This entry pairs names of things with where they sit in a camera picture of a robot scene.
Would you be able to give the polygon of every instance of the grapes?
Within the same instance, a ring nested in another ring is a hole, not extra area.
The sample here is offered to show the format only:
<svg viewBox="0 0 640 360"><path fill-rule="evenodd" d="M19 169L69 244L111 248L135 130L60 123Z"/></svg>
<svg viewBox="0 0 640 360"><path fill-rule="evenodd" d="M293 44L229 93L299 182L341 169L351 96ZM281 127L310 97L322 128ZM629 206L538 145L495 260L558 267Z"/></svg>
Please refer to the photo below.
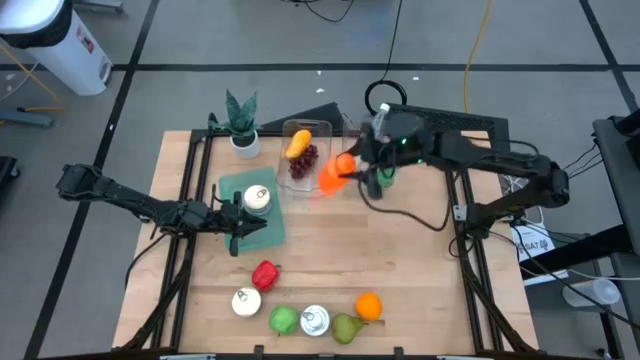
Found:
<svg viewBox="0 0 640 360"><path fill-rule="evenodd" d="M295 180L302 179L316 164L318 148L311 144L295 159L289 160L289 173Z"/></svg>

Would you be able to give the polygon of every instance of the pear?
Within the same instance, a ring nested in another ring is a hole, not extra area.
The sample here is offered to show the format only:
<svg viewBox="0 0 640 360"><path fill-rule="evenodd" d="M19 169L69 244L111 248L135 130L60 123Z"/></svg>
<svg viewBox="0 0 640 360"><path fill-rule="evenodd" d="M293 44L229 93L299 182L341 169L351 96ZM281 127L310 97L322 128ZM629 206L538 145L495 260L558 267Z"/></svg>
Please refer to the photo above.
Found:
<svg viewBox="0 0 640 360"><path fill-rule="evenodd" d="M298 327L298 311L287 305L276 306L271 311L269 327L278 334L291 334Z"/></svg>
<svg viewBox="0 0 640 360"><path fill-rule="evenodd" d="M356 337L358 331L365 325L362 319L347 315L337 314L331 321L331 335L338 344L349 344Z"/></svg>

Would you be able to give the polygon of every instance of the green mat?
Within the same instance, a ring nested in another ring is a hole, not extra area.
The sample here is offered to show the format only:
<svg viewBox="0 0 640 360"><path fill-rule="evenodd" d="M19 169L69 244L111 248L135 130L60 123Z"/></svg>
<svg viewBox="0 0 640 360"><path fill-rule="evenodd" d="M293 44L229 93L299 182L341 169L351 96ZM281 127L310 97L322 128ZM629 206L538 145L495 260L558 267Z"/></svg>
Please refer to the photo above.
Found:
<svg viewBox="0 0 640 360"><path fill-rule="evenodd" d="M244 194L245 190L252 185L262 185L269 190L271 194L271 211L261 216L261 218L267 220L266 228L260 229L245 236L244 239L238 240L239 253L280 245L284 243L285 239L284 221L282 220L282 210L280 208L276 185L276 174L272 167L221 177L218 181L220 198L233 199L234 192L240 191ZM228 249L231 243L230 235L224 236L224 243Z"/></svg>

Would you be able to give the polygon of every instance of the red pepper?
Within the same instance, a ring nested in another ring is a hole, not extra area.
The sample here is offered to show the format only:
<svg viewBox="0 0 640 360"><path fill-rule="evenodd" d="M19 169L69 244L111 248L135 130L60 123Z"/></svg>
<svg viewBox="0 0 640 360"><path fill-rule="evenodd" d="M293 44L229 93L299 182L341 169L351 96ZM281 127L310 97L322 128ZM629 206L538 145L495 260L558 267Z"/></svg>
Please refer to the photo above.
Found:
<svg viewBox="0 0 640 360"><path fill-rule="evenodd" d="M278 268L271 261L265 260L253 271L251 282L258 290L267 292L276 283L279 275Z"/></svg>

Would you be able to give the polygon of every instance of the wooden tabletop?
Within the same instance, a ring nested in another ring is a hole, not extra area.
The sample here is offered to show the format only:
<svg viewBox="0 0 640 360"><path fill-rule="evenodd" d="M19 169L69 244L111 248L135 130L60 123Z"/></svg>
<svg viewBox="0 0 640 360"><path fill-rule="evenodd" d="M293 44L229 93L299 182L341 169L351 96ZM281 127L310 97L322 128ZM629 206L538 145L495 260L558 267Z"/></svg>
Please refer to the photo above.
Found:
<svg viewBox="0 0 640 360"><path fill-rule="evenodd" d="M178 198L189 137L188 131L164 134L152 196ZM222 175L265 166L277 171L281 139L261 138L260 142L258 157L241 160L226 137L214 139L204 199L210 198L211 184ZM334 138L333 152L341 148L341 140ZM194 169L199 169L201 152L199 146ZM197 170L194 173L190 196L195 193ZM501 196L495 174L471 170L470 177L476 201ZM406 354L474 352L460 265L447 252L454 237L451 222L435 233L407 217L371 211L353 187L325 199L280 193L280 201L287 232L282 246L233 258L223 235L198 235L180 351L251 353L261 344L267 353L391 354L396 346L404 347ZM409 211L440 224L448 211L447 201L444 173L412 166L398 170L395 184L376 205ZM151 229L150 224L142 225L137 252L149 245ZM507 225L495 225L493 230L511 237ZM168 244L168 240L159 244L133 269L114 346L129 340L157 304ZM496 304L525 341L537 347L513 246L493 237L484 244ZM232 295L251 285L252 271L265 259L282 266L280 279L263 296L258 314L241 318L231 309ZM329 333L311 338L298 328L293 335L278 337L269 329L269 314L276 305L288 304L302 311L320 304L332 316L338 312L355 315L354 302L365 291L380 296L385 321L365 326L349 345L338 345ZM478 308L485 347L490 348L486 313L480 303ZM163 345L169 343L173 314L172 307Z"/></svg>

